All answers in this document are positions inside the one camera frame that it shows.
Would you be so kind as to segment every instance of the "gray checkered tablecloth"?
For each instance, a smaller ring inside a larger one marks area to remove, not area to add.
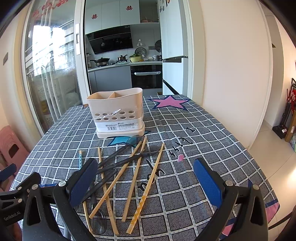
[[[187,100],[185,96],[173,96],[177,100]],[[146,241],[182,241],[194,240],[212,217],[216,207],[212,206],[196,179],[192,163],[203,157],[209,166],[217,171],[224,180],[236,185],[248,186],[252,181],[258,184],[265,203],[276,202],[276,195],[266,176],[243,145],[211,114],[194,101],[184,103],[184,110],[175,107],[155,108],[156,103],[143,99],[147,146],[165,143],[158,166],[159,177],[151,186],[141,216],[132,232],[126,230],[135,213],[151,173],[157,155],[142,159],[132,201],[125,223],[121,222],[128,191],[135,171],[133,161],[110,193],[113,213],[116,218],[119,235],[112,231],[107,217],[107,231],[97,236],[97,240],[146,240]],[[115,144],[114,138],[99,139],[89,107],[70,108],[42,137],[26,159],[17,174],[12,188],[32,172],[40,173],[42,184],[67,180],[79,169],[79,150],[83,158],[98,158],[98,147],[102,148],[103,158],[108,157],[123,144]],[[115,157],[114,162],[127,158],[133,148]],[[178,156],[184,160],[177,162]],[[98,200],[103,191],[97,192]],[[90,213],[90,201],[87,200]],[[55,206],[52,207],[57,223],[62,230],[64,223]],[[106,202],[101,209],[108,215]],[[238,208],[234,208],[231,218],[236,217]],[[86,224],[83,207],[77,208],[78,215]]]

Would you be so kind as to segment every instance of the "green vegetable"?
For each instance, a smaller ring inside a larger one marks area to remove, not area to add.
[[[130,58],[132,58],[132,57],[141,57],[141,55],[139,55],[139,54],[137,54],[137,53],[134,53],[134,54],[132,54],[132,55],[130,56]]]

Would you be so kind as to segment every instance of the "sliding glass door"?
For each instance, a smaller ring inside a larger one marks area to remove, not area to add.
[[[81,0],[31,3],[22,43],[23,74],[31,111],[43,133],[89,95],[80,41],[83,4]]]

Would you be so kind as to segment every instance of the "oven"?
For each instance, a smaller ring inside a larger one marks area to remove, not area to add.
[[[143,96],[161,95],[163,91],[162,64],[145,64],[131,66],[133,88],[142,88]]]

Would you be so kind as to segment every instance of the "white label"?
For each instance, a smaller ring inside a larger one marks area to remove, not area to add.
[[[129,131],[140,129],[142,119],[124,120],[119,122],[95,122],[99,132]]]

